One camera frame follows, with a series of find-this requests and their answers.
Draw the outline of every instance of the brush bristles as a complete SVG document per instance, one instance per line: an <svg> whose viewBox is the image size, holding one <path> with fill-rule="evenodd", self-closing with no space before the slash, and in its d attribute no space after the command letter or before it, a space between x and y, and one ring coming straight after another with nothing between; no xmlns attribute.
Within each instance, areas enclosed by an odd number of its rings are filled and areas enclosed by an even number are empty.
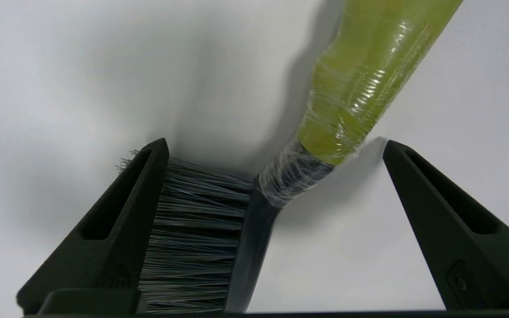
<svg viewBox="0 0 509 318"><path fill-rule="evenodd" d="M224 309L251 189L246 179L168 161L139 282L148 313Z"/></svg>

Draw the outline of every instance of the white backdrop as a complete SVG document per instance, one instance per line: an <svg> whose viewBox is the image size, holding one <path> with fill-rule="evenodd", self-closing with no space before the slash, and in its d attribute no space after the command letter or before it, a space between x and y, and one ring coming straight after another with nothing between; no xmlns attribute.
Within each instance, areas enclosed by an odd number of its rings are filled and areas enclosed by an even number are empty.
<svg viewBox="0 0 509 318"><path fill-rule="evenodd" d="M255 175L342 3L0 0L0 317L130 149ZM443 308L380 155L414 147L509 224L509 0L465 0L361 156L276 221L250 311Z"/></svg>

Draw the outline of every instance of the brush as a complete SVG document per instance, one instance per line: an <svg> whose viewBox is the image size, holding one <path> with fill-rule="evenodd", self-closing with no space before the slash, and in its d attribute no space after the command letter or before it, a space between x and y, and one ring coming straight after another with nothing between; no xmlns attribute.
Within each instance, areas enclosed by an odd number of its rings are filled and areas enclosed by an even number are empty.
<svg viewBox="0 0 509 318"><path fill-rule="evenodd" d="M358 151L460 2L346 0L295 138L252 181L169 158L166 148L156 213L143 229L148 247L133 271L147 312L244 312L277 214ZM125 159L120 178L150 148ZM18 294L26 313L44 300L41 269Z"/></svg>

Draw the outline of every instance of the green handle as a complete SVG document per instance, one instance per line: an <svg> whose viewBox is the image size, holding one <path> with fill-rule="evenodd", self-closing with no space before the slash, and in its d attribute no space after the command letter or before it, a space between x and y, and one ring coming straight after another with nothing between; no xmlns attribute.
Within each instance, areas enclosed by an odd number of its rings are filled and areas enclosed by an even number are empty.
<svg viewBox="0 0 509 318"><path fill-rule="evenodd" d="M297 131L323 163L360 146L461 0L346 0L339 34L318 58Z"/></svg>

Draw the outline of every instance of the plastic wrap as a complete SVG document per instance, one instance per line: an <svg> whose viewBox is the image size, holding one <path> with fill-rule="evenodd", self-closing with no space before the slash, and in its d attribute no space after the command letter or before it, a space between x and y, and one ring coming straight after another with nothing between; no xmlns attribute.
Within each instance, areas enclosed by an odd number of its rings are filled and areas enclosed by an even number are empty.
<svg viewBox="0 0 509 318"><path fill-rule="evenodd" d="M259 175L283 207L354 155L461 0L347 0L337 38L318 58L296 137Z"/></svg>

